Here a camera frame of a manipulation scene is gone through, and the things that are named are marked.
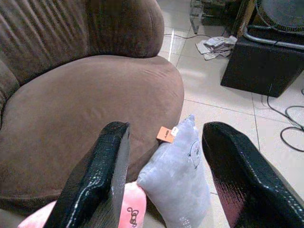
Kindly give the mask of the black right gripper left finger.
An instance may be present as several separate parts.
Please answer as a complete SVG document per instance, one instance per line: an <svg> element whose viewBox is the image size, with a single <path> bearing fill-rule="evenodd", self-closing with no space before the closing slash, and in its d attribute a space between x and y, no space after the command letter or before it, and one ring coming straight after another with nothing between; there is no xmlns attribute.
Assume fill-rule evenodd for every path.
<svg viewBox="0 0 304 228"><path fill-rule="evenodd" d="M129 123L111 122L69 175L46 228L116 228L130 152Z"/></svg>

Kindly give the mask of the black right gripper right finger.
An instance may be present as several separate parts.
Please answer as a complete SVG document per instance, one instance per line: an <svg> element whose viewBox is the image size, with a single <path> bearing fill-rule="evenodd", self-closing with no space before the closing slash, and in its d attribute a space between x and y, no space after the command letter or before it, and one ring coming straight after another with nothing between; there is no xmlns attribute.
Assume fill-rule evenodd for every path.
<svg viewBox="0 0 304 228"><path fill-rule="evenodd" d="M245 134L205 123L202 148L231 228L304 226L304 201Z"/></svg>

